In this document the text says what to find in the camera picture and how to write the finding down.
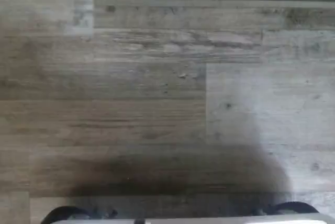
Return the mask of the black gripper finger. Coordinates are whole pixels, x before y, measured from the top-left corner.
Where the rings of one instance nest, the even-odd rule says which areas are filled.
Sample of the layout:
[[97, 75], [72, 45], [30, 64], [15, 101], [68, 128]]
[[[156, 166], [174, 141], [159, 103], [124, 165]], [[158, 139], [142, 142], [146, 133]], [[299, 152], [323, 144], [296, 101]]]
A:
[[272, 207], [273, 215], [289, 215], [289, 214], [317, 214], [319, 211], [307, 203], [300, 201], [290, 201], [280, 203]]
[[54, 223], [62, 220], [71, 219], [90, 219], [91, 216], [85, 209], [78, 208], [75, 206], [61, 206], [50, 211], [44, 219], [41, 221], [42, 224]]

